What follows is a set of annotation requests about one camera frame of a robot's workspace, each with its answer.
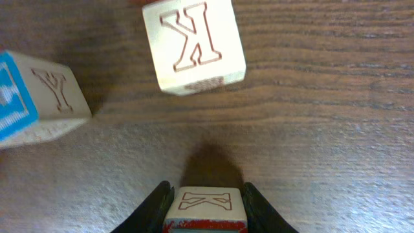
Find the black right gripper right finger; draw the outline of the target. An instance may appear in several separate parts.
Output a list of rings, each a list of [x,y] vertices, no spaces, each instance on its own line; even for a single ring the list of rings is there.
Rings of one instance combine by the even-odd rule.
[[[249,233],[298,233],[250,182],[243,186]]]

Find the blue letter H block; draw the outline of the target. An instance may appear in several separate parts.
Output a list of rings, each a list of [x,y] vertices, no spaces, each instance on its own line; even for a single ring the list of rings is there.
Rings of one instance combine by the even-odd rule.
[[[92,117],[72,70],[1,51],[1,147],[54,140]]]

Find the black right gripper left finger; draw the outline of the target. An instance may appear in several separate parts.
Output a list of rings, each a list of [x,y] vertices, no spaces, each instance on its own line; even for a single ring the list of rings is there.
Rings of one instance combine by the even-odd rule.
[[[134,212],[111,233],[162,232],[163,222],[174,196],[174,187],[168,181],[162,181]]]

